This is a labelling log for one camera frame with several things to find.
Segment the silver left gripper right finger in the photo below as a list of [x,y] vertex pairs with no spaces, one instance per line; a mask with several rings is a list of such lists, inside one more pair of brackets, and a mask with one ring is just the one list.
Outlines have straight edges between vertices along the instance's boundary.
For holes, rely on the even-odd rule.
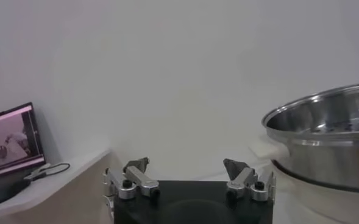
[[254,201],[275,201],[276,176],[270,168],[265,168],[258,175],[245,162],[226,158],[223,164],[230,178],[226,184],[228,201],[237,201],[245,194],[249,194]]

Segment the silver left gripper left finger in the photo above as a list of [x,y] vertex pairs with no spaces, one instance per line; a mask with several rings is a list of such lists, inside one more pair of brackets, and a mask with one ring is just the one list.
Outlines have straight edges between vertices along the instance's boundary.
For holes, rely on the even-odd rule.
[[137,192],[156,200],[160,196],[160,184],[145,174],[148,164],[149,158],[144,157],[129,161],[122,170],[106,168],[103,172],[104,184],[120,200],[133,200]]

